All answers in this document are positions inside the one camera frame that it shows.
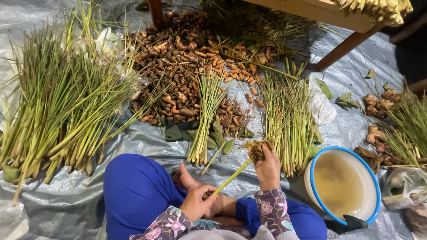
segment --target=wooden table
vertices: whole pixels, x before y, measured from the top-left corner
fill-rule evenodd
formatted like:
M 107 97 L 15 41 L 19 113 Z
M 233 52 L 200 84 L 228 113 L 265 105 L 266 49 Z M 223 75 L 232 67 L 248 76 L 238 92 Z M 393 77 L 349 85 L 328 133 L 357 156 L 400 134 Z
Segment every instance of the wooden table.
M 372 25 L 368 16 L 354 14 L 344 17 L 339 6 L 330 0 L 245 0 L 272 9 L 288 12 L 311 20 L 327 23 L 354 31 L 340 45 L 322 58 L 315 68 L 322 72 L 355 47 L 382 29 L 383 24 Z M 159 30 L 163 29 L 164 20 L 160 0 L 148 0 L 153 23 Z

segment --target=blue pants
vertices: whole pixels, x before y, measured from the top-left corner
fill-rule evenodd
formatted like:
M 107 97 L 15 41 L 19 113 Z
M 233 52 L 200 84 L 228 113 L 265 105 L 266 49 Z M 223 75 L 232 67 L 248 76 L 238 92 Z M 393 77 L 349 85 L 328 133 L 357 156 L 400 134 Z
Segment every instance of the blue pants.
M 154 160 L 136 154 L 113 159 L 104 174 L 107 239 L 141 234 L 170 205 L 179 208 L 187 193 L 177 188 Z M 287 199 L 288 214 L 300 240 L 326 240 L 322 218 L 306 205 Z M 236 219 L 254 236 L 261 225 L 254 199 L 238 199 Z

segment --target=blue rim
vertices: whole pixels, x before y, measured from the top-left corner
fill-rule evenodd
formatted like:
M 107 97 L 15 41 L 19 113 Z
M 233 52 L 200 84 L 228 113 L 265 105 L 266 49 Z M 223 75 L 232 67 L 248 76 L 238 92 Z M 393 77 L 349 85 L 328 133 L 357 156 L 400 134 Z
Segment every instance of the blue rim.
M 374 181 L 374 185 L 375 185 L 375 192 L 377 194 L 377 203 L 375 205 L 375 210 L 374 213 L 368 218 L 368 220 L 366 220 L 366 223 L 371 224 L 378 216 L 378 213 L 380 212 L 380 205 L 381 205 L 381 193 L 380 193 L 380 186 L 378 184 L 377 178 L 375 177 L 374 173 L 372 172 L 371 168 L 368 166 L 368 164 L 361 158 L 359 157 L 356 153 L 348 150 L 347 148 L 343 148 L 340 146 L 330 146 L 327 148 L 324 148 L 322 150 L 320 150 L 316 156 L 313 158 L 313 161 L 311 162 L 311 167 L 310 167 L 310 184 L 311 184 L 311 188 L 313 189 L 313 193 L 314 196 L 316 197 L 317 202 L 319 203 L 319 205 L 322 207 L 323 211 L 325 211 L 329 216 L 331 216 L 335 221 L 348 226 L 348 223 L 346 221 L 343 221 L 341 219 L 339 219 L 338 217 L 334 216 L 326 207 L 325 205 L 322 203 L 322 201 L 319 198 L 319 195 L 317 194 L 317 190 L 316 187 L 314 186 L 314 177 L 313 177 L 313 173 L 314 173 L 314 165 L 316 164 L 317 159 L 319 158 L 319 156 L 328 151 L 328 150 L 341 150 L 344 152 L 347 152 L 349 154 L 351 154 L 352 156 L 354 156 L 355 158 L 357 158 L 359 160 L 359 162 L 361 162 L 366 170 L 369 172 L 369 175 L 372 178 L 372 181 Z

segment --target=hand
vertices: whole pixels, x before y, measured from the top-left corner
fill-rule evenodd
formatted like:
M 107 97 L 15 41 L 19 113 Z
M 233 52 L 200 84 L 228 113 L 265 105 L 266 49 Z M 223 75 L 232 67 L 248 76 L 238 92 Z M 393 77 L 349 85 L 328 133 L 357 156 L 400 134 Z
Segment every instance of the hand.
M 280 161 L 274 150 L 270 151 L 266 144 L 263 144 L 262 149 L 266 159 L 254 162 L 261 191 L 276 189 L 280 187 Z
M 212 194 L 203 201 L 203 194 L 208 191 L 214 192 L 215 190 L 216 187 L 212 187 L 210 185 L 203 185 L 189 190 L 187 197 L 184 199 L 184 202 L 179 209 L 185 213 L 191 222 L 199 220 L 203 214 L 212 207 L 215 200 L 218 198 L 218 195 Z

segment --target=bunch of bananas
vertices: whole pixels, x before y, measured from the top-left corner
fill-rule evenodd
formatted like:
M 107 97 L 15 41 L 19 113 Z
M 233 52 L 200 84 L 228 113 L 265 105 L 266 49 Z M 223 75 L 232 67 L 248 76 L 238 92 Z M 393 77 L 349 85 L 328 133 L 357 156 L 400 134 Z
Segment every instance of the bunch of bananas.
M 372 23 L 383 22 L 390 26 L 403 24 L 406 14 L 413 12 L 409 0 L 332 0 L 346 16 L 361 12 Z

